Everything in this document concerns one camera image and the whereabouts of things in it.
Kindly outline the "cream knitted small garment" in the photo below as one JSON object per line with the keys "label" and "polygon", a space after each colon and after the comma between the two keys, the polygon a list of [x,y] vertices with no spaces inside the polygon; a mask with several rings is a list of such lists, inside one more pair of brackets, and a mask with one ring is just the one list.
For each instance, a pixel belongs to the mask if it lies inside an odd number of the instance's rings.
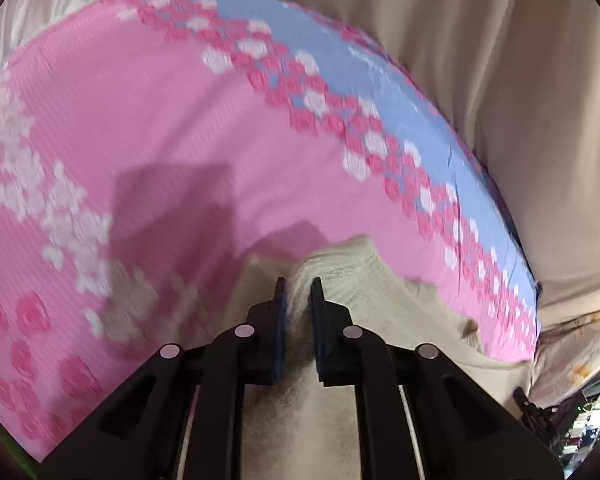
{"label": "cream knitted small garment", "polygon": [[283,377],[246,391],[242,478],[360,478],[358,424],[350,387],[325,388],[317,379],[308,305],[312,278],[327,300],[342,304],[354,324],[388,344],[413,349],[430,342],[442,350],[514,417],[513,391],[527,389],[530,363],[485,356],[478,328],[439,298],[436,286],[398,278],[366,236],[320,250],[298,264],[253,257],[230,298],[230,319],[271,298],[276,278],[287,280],[287,349]]}

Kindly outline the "floral pillow beside bed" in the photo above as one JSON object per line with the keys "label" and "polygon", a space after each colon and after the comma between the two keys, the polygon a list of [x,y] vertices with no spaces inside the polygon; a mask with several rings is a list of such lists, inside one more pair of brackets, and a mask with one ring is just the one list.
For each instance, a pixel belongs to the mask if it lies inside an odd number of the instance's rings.
{"label": "floral pillow beside bed", "polygon": [[572,396],[600,371],[600,310],[542,333],[530,400],[541,408]]}

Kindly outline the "pink floral bed sheet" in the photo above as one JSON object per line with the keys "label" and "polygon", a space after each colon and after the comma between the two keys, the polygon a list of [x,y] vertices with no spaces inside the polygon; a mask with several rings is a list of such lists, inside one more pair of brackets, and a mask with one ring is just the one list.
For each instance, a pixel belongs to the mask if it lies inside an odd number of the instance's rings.
{"label": "pink floral bed sheet", "polygon": [[280,0],[99,0],[0,69],[0,422],[33,457],[251,256],[366,234],[528,361],[536,284],[466,145],[360,32]]}

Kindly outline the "dark clutter by bed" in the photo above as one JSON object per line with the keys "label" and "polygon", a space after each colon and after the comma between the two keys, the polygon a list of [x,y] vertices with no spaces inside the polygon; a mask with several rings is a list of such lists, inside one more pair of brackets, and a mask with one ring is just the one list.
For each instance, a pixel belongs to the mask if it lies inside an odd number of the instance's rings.
{"label": "dark clutter by bed", "polygon": [[521,422],[557,456],[568,479],[600,442],[600,371],[575,394],[539,408],[521,388],[514,400],[521,410]]}

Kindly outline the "beige curtain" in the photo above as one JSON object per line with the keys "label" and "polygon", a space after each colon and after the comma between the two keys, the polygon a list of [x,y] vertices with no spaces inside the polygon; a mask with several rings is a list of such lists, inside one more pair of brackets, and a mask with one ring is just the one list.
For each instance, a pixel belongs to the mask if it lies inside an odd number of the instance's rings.
{"label": "beige curtain", "polygon": [[542,323],[600,313],[597,2],[291,1],[373,36],[486,166],[542,284]]}

